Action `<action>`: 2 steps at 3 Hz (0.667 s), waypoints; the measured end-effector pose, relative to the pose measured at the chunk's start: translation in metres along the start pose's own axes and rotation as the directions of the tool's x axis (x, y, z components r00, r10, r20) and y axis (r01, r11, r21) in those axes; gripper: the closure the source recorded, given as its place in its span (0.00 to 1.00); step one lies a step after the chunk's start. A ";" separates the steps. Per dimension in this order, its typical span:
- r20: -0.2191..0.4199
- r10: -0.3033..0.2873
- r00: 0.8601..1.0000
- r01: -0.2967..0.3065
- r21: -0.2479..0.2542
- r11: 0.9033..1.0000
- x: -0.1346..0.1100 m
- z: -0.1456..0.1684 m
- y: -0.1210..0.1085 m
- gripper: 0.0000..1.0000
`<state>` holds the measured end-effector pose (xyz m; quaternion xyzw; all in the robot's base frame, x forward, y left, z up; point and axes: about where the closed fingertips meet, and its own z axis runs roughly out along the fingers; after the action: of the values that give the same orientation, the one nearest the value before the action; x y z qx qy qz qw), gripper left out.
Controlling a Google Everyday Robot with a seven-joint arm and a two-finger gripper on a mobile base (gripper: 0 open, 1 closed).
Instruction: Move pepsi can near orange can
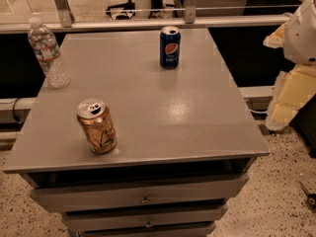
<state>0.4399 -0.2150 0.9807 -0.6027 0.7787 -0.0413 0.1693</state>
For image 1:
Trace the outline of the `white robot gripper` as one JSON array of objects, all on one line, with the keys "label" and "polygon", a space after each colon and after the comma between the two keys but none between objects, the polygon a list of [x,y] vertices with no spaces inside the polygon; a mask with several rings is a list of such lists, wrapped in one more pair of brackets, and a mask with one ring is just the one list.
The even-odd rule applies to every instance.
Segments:
[{"label": "white robot gripper", "polygon": [[273,88],[265,126],[284,129],[316,94],[316,0],[304,0],[283,23],[267,36],[263,45],[283,47],[284,57],[297,63],[289,72],[281,71]]}]

